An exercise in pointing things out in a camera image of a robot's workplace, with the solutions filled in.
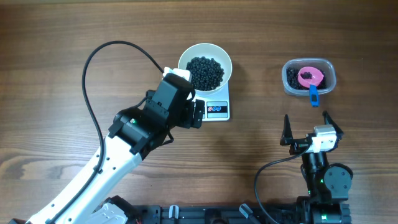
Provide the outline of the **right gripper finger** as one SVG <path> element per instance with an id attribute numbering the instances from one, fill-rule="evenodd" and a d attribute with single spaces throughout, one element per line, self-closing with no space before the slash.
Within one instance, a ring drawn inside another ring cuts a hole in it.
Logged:
<path id="1" fill-rule="evenodd" d="M 337 140 L 342 140 L 343 135 L 344 135 L 344 132 L 342 131 L 342 129 L 333 121 L 333 119 L 331 118 L 331 116 L 329 115 L 329 113 L 327 111 L 323 111 L 322 115 L 323 115 L 325 124 L 330 124 L 335 129 Z"/>
<path id="2" fill-rule="evenodd" d="M 284 116 L 284 127 L 280 138 L 281 146 L 288 146 L 294 143 L 294 138 L 291 130 L 290 120 L 288 114 Z"/>

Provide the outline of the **pink scoop blue handle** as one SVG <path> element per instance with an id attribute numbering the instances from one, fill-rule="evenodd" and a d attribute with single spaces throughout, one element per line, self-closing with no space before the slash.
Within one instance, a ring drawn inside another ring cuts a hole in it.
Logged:
<path id="1" fill-rule="evenodd" d="M 314 108 L 319 107 L 320 99 L 317 86 L 324 79 L 322 72 L 315 67 L 303 67 L 299 70 L 297 79 L 303 87 L 308 88 L 311 105 Z"/>

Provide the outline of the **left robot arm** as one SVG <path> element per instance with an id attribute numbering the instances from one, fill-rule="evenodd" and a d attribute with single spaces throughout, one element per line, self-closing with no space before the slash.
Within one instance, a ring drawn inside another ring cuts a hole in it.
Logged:
<path id="1" fill-rule="evenodd" d="M 28 223 L 85 223 L 118 182 L 154 149 L 173 142 L 174 127 L 200 128 L 204 102 L 195 99 L 189 75 L 164 75 L 148 91 L 143 109 L 121 110 L 96 154 Z"/>

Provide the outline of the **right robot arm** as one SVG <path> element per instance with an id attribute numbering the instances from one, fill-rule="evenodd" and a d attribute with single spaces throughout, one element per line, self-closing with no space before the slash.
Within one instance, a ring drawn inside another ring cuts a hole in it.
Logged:
<path id="1" fill-rule="evenodd" d="M 327 154 L 338 147 L 344 132 L 323 112 L 325 124 L 315 126 L 312 133 L 295 139 L 289 117 L 284 116 L 284 128 L 280 145 L 289 146 L 291 156 L 302 158 L 301 173 L 307 185 L 308 195 L 298 197 L 294 203 L 295 223 L 351 223 L 349 190 L 353 171 L 341 163 L 330 164 Z"/>

